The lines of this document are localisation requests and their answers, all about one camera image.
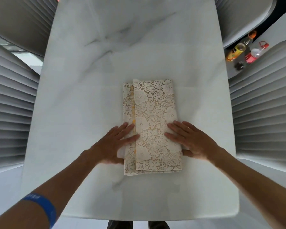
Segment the hand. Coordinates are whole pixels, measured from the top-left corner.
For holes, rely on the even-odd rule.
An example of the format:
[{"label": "hand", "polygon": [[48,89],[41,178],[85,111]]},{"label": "hand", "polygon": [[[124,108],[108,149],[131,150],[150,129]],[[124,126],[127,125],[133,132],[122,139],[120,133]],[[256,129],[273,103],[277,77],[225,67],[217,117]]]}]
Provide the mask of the hand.
[{"label": "hand", "polygon": [[98,160],[98,163],[104,164],[124,164],[123,158],[118,158],[118,149],[123,145],[135,142],[139,135],[122,139],[124,136],[130,133],[134,124],[127,127],[128,123],[122,124],[120,127],[115,126],[108,131],[108,133],[96,142],[88,151],[93,154]]},{"label": "hand", "polygon": [[182,123],[174,121],[173,124],[169,123],[168,127],[177,135],[167,132],[164,135],[173,142],[189,148],[189,150],[183,150],[185,156],[211,161],[224,150],[203,131],[186,121]]}]

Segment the plastic bottle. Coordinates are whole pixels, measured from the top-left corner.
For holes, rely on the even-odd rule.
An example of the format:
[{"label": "plastic bottle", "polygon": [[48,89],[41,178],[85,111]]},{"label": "plastic bottle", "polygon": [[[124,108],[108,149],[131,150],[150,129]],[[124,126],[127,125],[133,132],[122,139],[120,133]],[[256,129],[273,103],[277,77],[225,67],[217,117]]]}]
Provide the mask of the plastic bottle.
[{"label": "plastic bottle", "polygon": [[265,41],[259,42],[258,47],[254,47],[250,50],[250,53],[245,56],[247,63],[252,63],[257,60],[264,52],[265,49],[269,47],[269,44]]},{"label": "plastic bottle", "polygon": [[246,48],[253,42],[253,39],[256,36],[256,31],[250,31],[248,36],[242,39],[227,55],[226,61],[233,61],[236,59],[241,53],[243,53]]}]

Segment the white countertop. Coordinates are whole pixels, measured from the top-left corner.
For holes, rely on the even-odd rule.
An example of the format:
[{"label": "white countertop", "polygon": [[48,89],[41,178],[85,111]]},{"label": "white countertop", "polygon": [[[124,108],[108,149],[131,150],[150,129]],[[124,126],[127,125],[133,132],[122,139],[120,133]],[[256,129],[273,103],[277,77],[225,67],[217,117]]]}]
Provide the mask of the white countertop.
[{"label": "white countertop", "polygon": [[[61,0],[33,113],[22,195],[122,123],[122,83],[174,82],[180,120],[235,155],[225,58],[214,0]],[[227,217],[237,188],[205,161],[180,173],[123,176],[98,165],[63,215],[115,220]]]}]

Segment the blue wristband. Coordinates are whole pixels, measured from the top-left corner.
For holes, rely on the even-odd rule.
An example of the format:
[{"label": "blue wristband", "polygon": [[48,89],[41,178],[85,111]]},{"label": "blue wristband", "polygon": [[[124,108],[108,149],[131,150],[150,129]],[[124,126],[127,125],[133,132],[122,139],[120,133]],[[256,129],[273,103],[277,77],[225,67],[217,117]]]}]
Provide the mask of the blue wristband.
[{"label": "blue wristband", "polygon": [[50,229],[54,226],[56,222],[56,210],[53,204],[47,198],[35,193],[30,193],[27,196],[25,196],[22,200],[33,201],[37,203],[39,206],[41,206],[48,217],[50,223]]}]

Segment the red label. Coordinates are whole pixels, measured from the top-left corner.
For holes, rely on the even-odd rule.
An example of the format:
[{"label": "red label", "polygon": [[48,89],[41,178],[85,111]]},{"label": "red label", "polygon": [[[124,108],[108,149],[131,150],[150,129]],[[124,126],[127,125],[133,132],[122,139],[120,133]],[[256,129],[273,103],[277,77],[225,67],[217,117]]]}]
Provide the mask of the red label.
[{"label": "red label", "polygon": [[253,63],[255,60],[257,60],[257,57],[253,57],[252,54],[249,53],[245,56],[245,60],[247,63]]}]

